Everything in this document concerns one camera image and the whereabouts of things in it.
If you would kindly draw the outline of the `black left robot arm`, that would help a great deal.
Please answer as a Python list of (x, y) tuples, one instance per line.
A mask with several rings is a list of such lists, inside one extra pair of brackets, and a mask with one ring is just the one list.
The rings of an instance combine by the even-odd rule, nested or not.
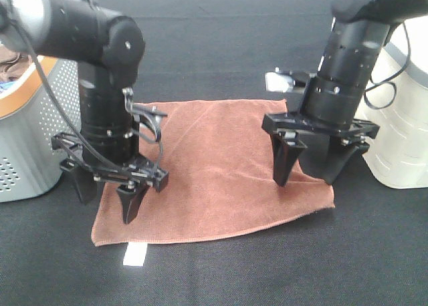
[(63, 173), (81, 202), (107, 182), (117, 184), (122, 220), (131, 223), (150, 188), (162, 191), (169, 173), (139, 151), (139, 142), (161, 143), (165, 113), (133, 102), (144, 55), (133, 18), (93, 0), (1, 0), (1, 41), (7, 48), (75, 61), (81, 126), (51, 138), (67, 156)]

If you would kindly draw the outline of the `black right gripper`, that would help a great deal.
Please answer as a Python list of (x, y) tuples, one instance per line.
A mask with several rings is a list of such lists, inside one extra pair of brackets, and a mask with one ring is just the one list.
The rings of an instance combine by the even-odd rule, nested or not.
[[(303, 151), (300, 156), (303, 172), (333, 184), (352, 157), (368, 151), (370, 145), (365, 140), (375, 139), (380, 129), (379, 125), (368, 120), (353, 119), (349, 127), (334, 126), (297, 112), (265, 114), (261, 127), (270, 135), (273, 179), (279, 186), (286, 185)], [(312, 143), (307, 149), (299, 134), (323, 134), (338, 140)]]

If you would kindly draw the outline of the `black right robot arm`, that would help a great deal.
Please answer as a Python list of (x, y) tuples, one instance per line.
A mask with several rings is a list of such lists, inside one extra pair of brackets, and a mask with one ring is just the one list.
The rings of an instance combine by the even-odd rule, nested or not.
[(273, 179), (280, 186), (306, 149), (301, 133), (329, 138), (321, 175), (329, 184), (355, 154), (368, 151), (379, 126), (357, 119), (358, 105), (381, 49), (406, 20), (427, 14), (427, 0), (331, 0), (331, 13), (330, 37), (316, 72), (276, 69), (265, 75), (269, 92), (302, 93), (296, 110), (263, 117), (272, 143)]

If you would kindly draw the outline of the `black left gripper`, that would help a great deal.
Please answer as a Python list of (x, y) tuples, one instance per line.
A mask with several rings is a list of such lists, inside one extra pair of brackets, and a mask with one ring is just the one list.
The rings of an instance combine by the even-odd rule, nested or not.
[[(119, 168), (110, 168), (101, 162), (89, 163), (83, 157), (84, 145), (73, 134), (61, 132), (51, 138), (54, 150), (63, 150), (67, 158), (60, 164), (63, 172), (72, 180), (82, 204), (94, 200), (98, 193), (97, 182), (119, 184), (116, 193), (122, 205), (122, 220), (130, 224), (138, 215), (148, 186), (162, 191), (168, 184), (169, 173), (141, 154), (136, 154)], [(127, 187), (133, 181), (135, 187)]]

